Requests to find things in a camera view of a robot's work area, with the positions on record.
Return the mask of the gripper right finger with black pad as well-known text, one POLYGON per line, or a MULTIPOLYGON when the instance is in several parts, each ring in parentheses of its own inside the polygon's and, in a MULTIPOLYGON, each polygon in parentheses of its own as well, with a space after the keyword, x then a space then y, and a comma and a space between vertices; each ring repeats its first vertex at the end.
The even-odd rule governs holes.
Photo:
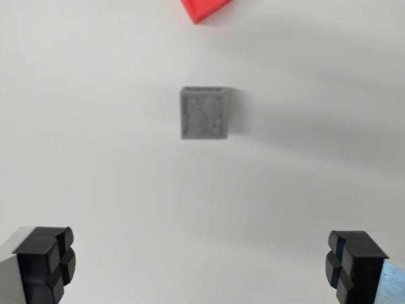
POLYGON ((404 269, 369 234, 331 231, 328 245, 325 273, 339 303, 404 303, 404 269))

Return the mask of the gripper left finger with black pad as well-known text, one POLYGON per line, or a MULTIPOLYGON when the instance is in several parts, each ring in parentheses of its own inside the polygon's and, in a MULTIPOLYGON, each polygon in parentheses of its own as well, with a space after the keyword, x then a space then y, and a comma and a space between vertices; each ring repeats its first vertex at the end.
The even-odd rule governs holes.
POLYGON ((76 267, 71 227, 23 226, 1 245, 1 303, 56 304, 76 267))

